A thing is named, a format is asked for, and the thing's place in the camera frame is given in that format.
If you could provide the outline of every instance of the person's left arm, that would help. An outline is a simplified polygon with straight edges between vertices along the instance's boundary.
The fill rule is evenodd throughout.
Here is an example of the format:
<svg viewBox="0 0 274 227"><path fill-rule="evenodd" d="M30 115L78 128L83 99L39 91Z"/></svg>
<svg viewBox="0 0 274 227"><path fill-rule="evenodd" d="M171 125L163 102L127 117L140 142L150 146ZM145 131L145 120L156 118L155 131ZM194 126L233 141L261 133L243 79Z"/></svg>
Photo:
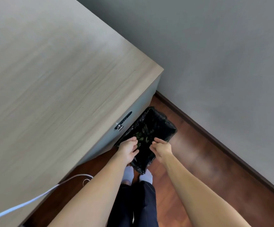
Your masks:
<svg viewBox="0 0 274 227"><path fill-rule="evenodd" d="M104 227L112 210L125 167L139 150L132 137L119 146L105 167L60 211L48 227Z"/></svg>

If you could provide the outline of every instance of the dark trousers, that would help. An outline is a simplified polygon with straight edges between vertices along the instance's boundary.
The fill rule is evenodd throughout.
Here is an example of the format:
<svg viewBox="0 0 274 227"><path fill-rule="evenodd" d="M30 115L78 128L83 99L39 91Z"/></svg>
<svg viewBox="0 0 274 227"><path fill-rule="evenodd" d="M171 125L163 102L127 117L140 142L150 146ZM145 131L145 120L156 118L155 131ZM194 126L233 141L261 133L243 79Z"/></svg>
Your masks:
<svg viewBox="0 0 274 227"><path fill-rule="evenodd" d="M157 227L156 192L145 181L120 185L107 227Z"/></svg>

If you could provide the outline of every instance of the black trash bag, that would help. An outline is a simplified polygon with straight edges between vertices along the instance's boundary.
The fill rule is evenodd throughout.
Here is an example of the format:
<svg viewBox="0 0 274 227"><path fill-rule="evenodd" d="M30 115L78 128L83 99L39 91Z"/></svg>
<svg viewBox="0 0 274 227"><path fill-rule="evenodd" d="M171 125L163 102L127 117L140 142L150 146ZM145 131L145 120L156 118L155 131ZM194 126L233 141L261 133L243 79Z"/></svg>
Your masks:
<svg viewBox="0 0 274 227"><path fill-rule="evenodd" d="M136 136L139 153L131 165L139 174L145 174L146 168L155 158L155 154L149 148L154 138L157 137L168 142L176 132L177 128L167 119L165 114L157 111L154 107L148 107L121 136L115 146L119 146L122 141Z"/></svg>

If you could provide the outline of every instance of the person's right arm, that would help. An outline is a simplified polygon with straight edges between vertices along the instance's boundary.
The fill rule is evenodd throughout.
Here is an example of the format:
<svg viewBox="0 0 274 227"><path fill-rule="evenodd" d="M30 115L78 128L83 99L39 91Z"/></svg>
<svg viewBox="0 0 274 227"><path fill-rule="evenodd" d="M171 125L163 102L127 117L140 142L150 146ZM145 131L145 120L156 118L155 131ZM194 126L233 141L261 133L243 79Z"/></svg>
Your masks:
<svg viewBox="0 0 274 227"><path fill-rule="evenodd" d="M194 227L250 227L232 206L176 159L168 142L158 138L154 140L150 150L165 166Z"/></svg>

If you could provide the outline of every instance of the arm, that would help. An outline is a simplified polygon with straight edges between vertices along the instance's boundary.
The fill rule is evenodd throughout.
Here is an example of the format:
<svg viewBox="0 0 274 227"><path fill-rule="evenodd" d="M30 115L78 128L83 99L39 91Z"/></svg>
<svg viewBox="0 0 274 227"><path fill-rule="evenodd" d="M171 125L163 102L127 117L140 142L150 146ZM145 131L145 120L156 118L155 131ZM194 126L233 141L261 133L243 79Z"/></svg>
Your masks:
<svg viewBox="0 0 274 227"><path fill-rule="evenodd" d="M165 166L194 227L250 227L232 206L173 156L169 143L158 138L154 140L150 149Z"/></svg>
<svg viewBox="0 0 274 227"><path fill-rule="evenodd" d="M139 150L132 137L119 146L105 167L83 187L60 211L49 227L104 227L113 207L125 167Z"/></svg>

